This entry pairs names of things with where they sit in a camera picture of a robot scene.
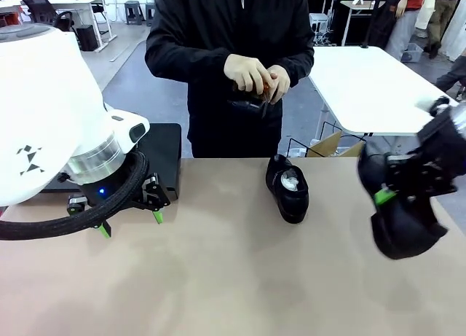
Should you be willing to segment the person left hand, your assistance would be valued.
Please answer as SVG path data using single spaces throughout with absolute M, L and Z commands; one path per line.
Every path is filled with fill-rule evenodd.
M 273 65 L 268 68 L 268 72 L 272 77 L 272 84 L 269 86 L 268 102 L 275 105 L 288 92 L 291 79 L 288 72 L 278 65 Z

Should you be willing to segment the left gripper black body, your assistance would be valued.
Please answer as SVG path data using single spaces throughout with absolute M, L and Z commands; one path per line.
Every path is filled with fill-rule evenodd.
M 124 163 L 110 176 L 90 184 L 79 186 L 83 195 L 87 197 L 89 205 L 97 205 L 112 196 L 126 182 L 130 175 L 133 161 Z

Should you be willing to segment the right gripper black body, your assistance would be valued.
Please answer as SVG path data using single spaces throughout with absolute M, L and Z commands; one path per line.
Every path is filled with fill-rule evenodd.
M 465 135 L 451 113 L 440 113 L 417 133 L 419 146 L 387 158 L 387 186 L 404 198 L 431 198 L 457 191 L 465 175 Z

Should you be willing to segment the person right hand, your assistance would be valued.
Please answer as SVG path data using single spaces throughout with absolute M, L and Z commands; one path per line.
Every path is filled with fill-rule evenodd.
M 230 54 L 224 64 L 224 74 L 239 90 L 257 95 L 272 84 L 270 73 L 257 58 Z

